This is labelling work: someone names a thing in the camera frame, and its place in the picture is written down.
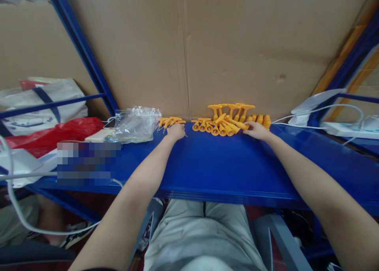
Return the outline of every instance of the gray chair leg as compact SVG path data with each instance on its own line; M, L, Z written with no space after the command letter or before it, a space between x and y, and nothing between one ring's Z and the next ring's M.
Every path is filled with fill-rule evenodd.
M272 271L271 233L289 271L312 271L281 216L266 215L260 217L253 222L253 229L257 248L269 271Z

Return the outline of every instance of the hand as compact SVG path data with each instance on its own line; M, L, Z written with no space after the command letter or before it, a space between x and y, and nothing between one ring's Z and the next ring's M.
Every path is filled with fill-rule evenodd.
M184 125L174 124L171 128L167 129L167 136L175 141L182 139L186 135Z
M273 134L270 133L269 130L267 130L263 125L257 122L248 121L248 122L245 122L245 124L250 125L251 129L245 130L244 134L249 135L253 138L256 138L262 141L267 141L271 136L273 136Z

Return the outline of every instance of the power strip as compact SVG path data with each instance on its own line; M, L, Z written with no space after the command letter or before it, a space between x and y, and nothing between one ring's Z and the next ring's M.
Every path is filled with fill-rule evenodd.
M324 130L334 136L338 137L359 137L366 139L379 139L379 128L376 130L367 130L359 128L350 128L351 124L346 123L332 123L332 122L322 122L321 126Z

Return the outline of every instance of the right hand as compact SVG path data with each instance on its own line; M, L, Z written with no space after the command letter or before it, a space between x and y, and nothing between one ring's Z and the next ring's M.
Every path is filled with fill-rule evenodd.
M244 130L244 134L246 135L262 141L267 141L272 136L272 133L270 133L269 130L257 122L247 121L245 124L248 124L251 127L249 130Z

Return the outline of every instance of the red plastic bag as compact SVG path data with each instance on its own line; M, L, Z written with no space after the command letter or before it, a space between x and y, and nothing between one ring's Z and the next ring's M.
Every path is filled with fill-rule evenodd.
M39 158L56 149L57 143L68 140L84 141L86 137L100 131L103 126L99 118L78 118L31 135L6 137L6 140L11 149L26 149Z

